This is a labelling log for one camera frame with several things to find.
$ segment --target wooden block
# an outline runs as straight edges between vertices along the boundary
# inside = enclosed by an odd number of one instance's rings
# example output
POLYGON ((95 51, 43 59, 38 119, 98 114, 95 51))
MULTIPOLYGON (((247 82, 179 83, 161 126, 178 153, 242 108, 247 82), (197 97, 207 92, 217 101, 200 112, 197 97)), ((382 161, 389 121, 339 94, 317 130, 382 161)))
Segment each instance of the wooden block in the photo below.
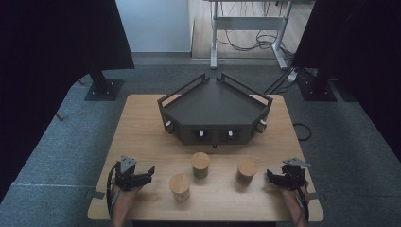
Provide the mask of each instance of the wooden block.
POLYGON ((176 174, 170 179, 170 190, 177 201, 189 198, 189 178, 185 174, 176 174))
POLYGON ((239 161, 236 171, 236 180, 244 185, 249 185, 257 172, 257 162, 253 158, 245 158, 239 161))
POLYGON ((206 153, 198 152, 191 157, 191 165, 196 178, 203 179, 207 177, 209 164, 210 158, 206 153))

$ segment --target human hand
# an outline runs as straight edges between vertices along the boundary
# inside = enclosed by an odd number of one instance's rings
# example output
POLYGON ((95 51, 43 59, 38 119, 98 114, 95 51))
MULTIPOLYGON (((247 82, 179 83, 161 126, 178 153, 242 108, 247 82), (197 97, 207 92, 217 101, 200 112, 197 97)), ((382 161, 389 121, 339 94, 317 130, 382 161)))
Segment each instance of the human hand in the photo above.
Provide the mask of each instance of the human hand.
MULTIPOLYGON (((301 191, 305 194, 305 200, 307 203, 310 202, 310 194, 307 191, 308 186, 309 182, 305 181, 305 184, 301 187, 301 191)), ((284 187, 278 187, 278 190, 284 200, 286 208, 289 211, 294 226, 297 227, 307 226, 307 221, 305 219, 305 212, 297 202, 297 197, 299 199, 301 198, 298 191, 297 190, 290 191, 284 187)))
POLYGON ((117 196, 113 206, 112 227, 122 227, 129 211, 132 209, 135 198, 143 186, 134 187, 130 191, 123 191, 117 185, 113 184, 112 198, 117 196))

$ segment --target wooden cup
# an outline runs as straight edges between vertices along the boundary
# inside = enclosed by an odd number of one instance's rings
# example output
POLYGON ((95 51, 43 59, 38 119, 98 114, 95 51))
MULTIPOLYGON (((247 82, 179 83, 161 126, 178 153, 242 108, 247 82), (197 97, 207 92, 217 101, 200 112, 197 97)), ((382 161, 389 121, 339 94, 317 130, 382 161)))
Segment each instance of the wooden cup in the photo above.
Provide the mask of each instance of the wooden cup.
POLYGON ((189 198, 189 178, 185 174, 176 174, 170 179, 170 190, 177 201, 189 198))
POLYGON ((198 152, 191 157, 191 165, 196 178, 204 179, 207 177, 209 164, 210 158, 206 153, 198 152))
POLYGON ((244 185, 249 185, 257 172, 257 162, 252 158, 245 158, 239 161, 236 180, 244 185))

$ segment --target gray carpet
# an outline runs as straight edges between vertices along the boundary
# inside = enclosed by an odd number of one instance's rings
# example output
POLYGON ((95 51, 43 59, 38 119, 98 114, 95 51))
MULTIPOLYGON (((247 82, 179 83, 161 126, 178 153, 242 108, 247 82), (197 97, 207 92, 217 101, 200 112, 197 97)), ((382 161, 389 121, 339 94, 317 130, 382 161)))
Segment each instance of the gray carpet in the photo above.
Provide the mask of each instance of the gray carpet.
MULTIPOLYGON (((63 121, 51 122, 1 203, 0 225, 109 226, 88 219, 87 210, 127 96, 169 93, 202 73, 221 72, 259 92, 283 73, 267 65, 136 65, 105 72, 107 79, 125 80, 117 101, 105 102, 83 100, 92 83, 85 76, 85 85, 72 86, 61 104, 63 121)), ((303 101, 297 85, 281 94, 293 123, 312 130, 300 144, 313 165, 324 220, 310 226, 399 226, 401 165, 360 105, 335 94, 338 102, 327 103, 303 101)))

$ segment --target white wall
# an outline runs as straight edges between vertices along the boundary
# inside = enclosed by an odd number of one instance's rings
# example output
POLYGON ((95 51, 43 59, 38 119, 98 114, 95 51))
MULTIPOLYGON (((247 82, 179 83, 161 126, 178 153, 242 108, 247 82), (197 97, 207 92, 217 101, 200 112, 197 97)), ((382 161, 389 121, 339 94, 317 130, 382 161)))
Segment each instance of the white wall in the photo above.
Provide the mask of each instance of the white wall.
POLYGON ((189 52, 188 0, 116 0, 131 52, 189 52))

